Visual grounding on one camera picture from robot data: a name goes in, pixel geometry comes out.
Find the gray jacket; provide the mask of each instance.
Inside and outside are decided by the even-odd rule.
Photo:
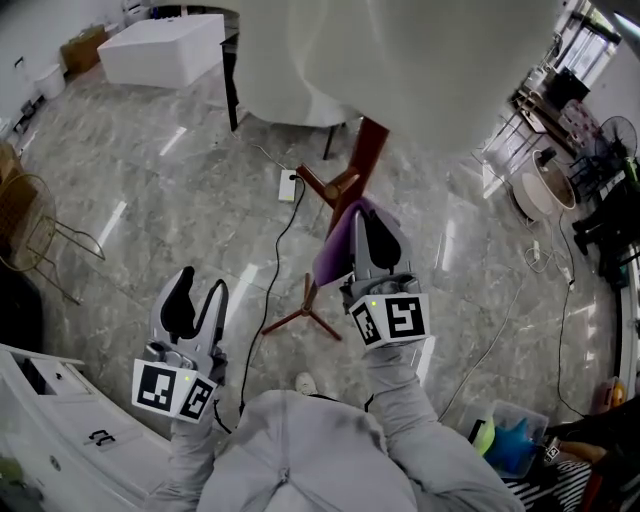
[[[145,508],[524,510],[471,445],[438,423],[403,349],[374,350],[365,362],[382,428],[349,405],[268,391],[247,405],[214,464],[211,411],[198,425],[176,421],[168,479]]]

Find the black and white striped fabric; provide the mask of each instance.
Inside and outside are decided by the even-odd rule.
[[[591,465],[587,462],[561,462],[547,466],[525,480],[505,482],[527,510],[571,512],[582,499]]]

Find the sneaker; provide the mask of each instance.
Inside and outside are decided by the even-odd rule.
[[[305,396],[318,394],[316,381],[309,372],[302,372],[296,375],[296,391]]]

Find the gray sleeve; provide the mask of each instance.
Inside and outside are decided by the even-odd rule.
[[[174,420],[171,424],[171,457],[165,481],[144,503],[144,510],[195,511],[204,484],[213,472],[214,448],[219,431],[213,428],[209,404],[200,423]]]
[[[389,456],[417,485],[419,510],[523,511],[522,502],[462,436],[438,422],[405,348],[365,356]]]

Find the fan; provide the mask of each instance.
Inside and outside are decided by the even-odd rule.
[[[635,156],[638,137],[631,122],[622,117],[610,117],[600,127],[595,140],[595,155],[600,158],[627,158]]]

